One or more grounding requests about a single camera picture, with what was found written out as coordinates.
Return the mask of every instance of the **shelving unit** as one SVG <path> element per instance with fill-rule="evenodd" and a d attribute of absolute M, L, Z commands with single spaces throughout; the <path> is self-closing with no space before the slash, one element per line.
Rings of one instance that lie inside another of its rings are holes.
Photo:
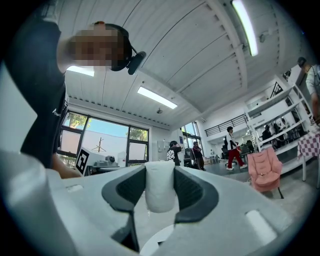
<path fill-rule="evenodd" d="M 307 114 L 307 111 L 305 109 L 304 104 L 307 105 L 309 110 L 311 110 L 310 106 L 308 105 L 305 97 L 299 90 L 299 88 L 295 85 L 293 87 L 289 88 L 289 85 L 287 85 L 288 88 L 284 89 L 284 91 L 280 92 L 279 94 L 275 95 L 274 97 L 270 98 L 269 100 L 261 103 L 258 106 L 255 106 L 252 109 L 249 109 L 245 115 L 247 117 L 247 125 L 250 130 L 250 134 L 252 134 L 253 138 L 255 139 L 255 143 L 257 144 L 258 150 L 262 150 L 262 146 L 265 143 L 268 143 L 276 138 L 278 138 L 281 135 L 287 134 L 292 129 L 295 129 L 296 127 L 302 125 L 305 132 L 309 132 L 311 121 L 310 117 L 312 114 Z M 290 102 L 292 103 L 290 106 L 286 104 L 287 98 L 289 98 Z M 284 104 L 279 104 L 281 107 L 277 108 L 274 107 L 273 109 L 270 109 L 271 107 L 275 106 L 276 104 L 280 102 L 286 102 Z M 292 113 L 292 117 L 290 117 L 291 120 L 294 120 L 296 123 L 290 123 L 290 127 L 286 128 L 285 130 L 279 132 L 278 134 L 275 134 L 271 138 L 265 139 L 263 141 L 259 141 L 259 134 L 257 129 L 263 128 L 265 125 L 274 123 L 276 120 L 280 119 L 281 117 L 287 115 L 289 113 Z M 298 140 L 292 141 L 289 144 L 286 144 L 275 151 L 277 155 L 283 154 L 293 148 L 296 148 L 298 146 Z M 283 163 L 282 173 L 287 173 L 290 170 L 302 165 L 303 161 L 302 158 L 298 159 L 298 152 L 297 154 L 289 161 Z"/>

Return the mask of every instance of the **white shelf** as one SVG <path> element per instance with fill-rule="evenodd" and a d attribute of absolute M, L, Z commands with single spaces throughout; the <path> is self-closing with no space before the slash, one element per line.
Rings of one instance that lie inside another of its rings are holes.
<path fill-rule="evenodd" d="M 277 104 L 278 102 L 282 101 L 283 99 L 285 99 L 286 97 L 289 96 L 289 93 L 291 92 L 291 90 L 293 89 L 293 87 L 291 87 L 288 90 L 284 90 L 282 92 L 280 92 L 279 94 L 277 94 L 276 96 L 273 96 L 272 98 L 268 99 L 267 101 L 265 101 L 264 103 L 255 106 L 254 108 L 250 109 L 247 113 L 249 116 L 254 116 L 268 108 L 270 108 L 271 106 Z"/>
<path fill-rule="evenodd" d="M 282 154 L 282 153 L 284 153 L 284 152 L 286 152 L 286 151 L 288 151 L 288 150 L 291 150 L 291 149 L 293 149 L 294 147 L 297 147 L 297 146 L 298 146 L 298 141 L 295 140 L 295 141 L 293 141 L 293 142 L 291 142 L 291 143 L 289 143 L 289 144 L 286 144 L 286 145 L 280 147 L 279 149 L 277 149 L 277 150 L 275 151 L 275 153 L 276 153 L 277 155 L 280 155 L 280 154 Z"/>
<path fill-rule="evenodd" d="M 308 161 L 312 158 L 312 156 L 306 156 L 305 161 Z M 298 157 L 293 158 L 292 160 L 285 162 L 282 166 L 281 174 L 285 174 L 294 168 L 297 168 L 298 166 L 302 165 L 303 157 L 301 156 L 300 159 Z"/>
<path fill-rule="evenodd" d="M 256 124 L 256 125 L 252 125 L 255 129 L 258 129 L 268 123 L 272 123 L 273 121 L 277 120 L 279 117 L 282 117 L 286 114 L 288 114 L 289 112 L 291 112 L 293 109 L 295 109 L 298 105 L 299 105 L 300 101 L 296 104 L 293 104 L 291 106 L 289 106 L 284 112 L 280 112 L 278 113 L 276 116 L 273 116 L 272 118 L 268 119 L 268 120 L 264 120 L 263 122 Z"/>
<path fill-rule="evenodd" d="M 305 120 L 301 120 L 301 121 L 295 123 L 294 125 L 290 126 L 288 129 L 285 129 L 284 131 L 279 132 L 278 134 L 272 136 L 271 138 L 265 139 L 265 140 L 263 140 L 263 141 L 259 141 L 259 143 L 262 145 L 262 144 L 264 144 L 264 143 L 267 143 L 267 142 L 269 142 L 269 141 L 272 141 L 272 140 L 274 140 L 275 138 L 277 138 L 277 137 L 279 137 L 279 136 L 281 136 L 281 135 L 289 132 L 289 131 L 292 130 L 293 128 L 296 128 L 298 125 L 301 125 L 304 121 L 305 121 Z"/>

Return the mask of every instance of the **fluorescent light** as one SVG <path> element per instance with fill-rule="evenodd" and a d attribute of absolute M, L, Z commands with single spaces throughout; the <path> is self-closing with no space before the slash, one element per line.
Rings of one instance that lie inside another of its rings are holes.
<path fill-rule="evenodd" d="M 91 77 L 95 76 L 95 72 L 89 70 L 88 68 L 84 68 L 84 67 L 80 67 L 80 66 L 71 66 L 69 68 L 67 68 L 67 70 L 69 71 L 73 71 L 73 72 L 77 72 L 77 73 L 81 73 L 81 74 L 85 74 Z"/>
<path fill-rule="evenodd" d="M 256 56 L 258 55 L 256 36 L 246 8 L 241 0 L 233 0 L 232 5 L 236 13 L 238 14 L 244 28 L 244 32 L 249 43 L 251 56 Z"/>
<path fill-rule="evenodd" d="M 154 93 L 152 91 L 149 91 L 149 90 L 147 90 L 147 89 L 145 89 L 143 87 L 139 88 L 138 94 L 146 96 L 146 97 L 148 97 L 148 98 L 150 98 L 150 99 L 152 99 L 152 100 L 154 100 L 156 102 L 159 102 L 159 103 L 161 103 L 161 104 L 163 104 L 163 105 L 165 105 L 165 106 L 167 106 L 167 107 L 169 107 L 169 108 L 171 108 L 173 110 L 178 106 L 178 105 L 172 103 L 171 101 L 165 99 L 164 97 L 161 97 L 160 95 L 158 95 L 158 94 L 156 94 L 156 93 Z"/>

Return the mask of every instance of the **pink armchair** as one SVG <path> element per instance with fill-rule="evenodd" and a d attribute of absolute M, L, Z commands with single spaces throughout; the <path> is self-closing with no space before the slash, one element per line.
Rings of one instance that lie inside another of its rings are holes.
<path fill-rule="evenodd" d="M 258 153 L 248 154 L 248 169 L 251 176 L 251 182 L 254 189 L 259 192 L 270 191 L 278 188 L 280 191 L 280 174 L 282 171 L 282 162 L 272 147 Z"/>

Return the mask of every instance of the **checkered cloth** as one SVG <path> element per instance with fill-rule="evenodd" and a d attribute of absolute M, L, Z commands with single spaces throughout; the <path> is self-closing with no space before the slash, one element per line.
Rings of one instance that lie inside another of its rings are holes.
<path fill-rule="evenodd" d="M 320 155 L 320 133 L 309 133 L 298 141 L 298 158 Z"/>

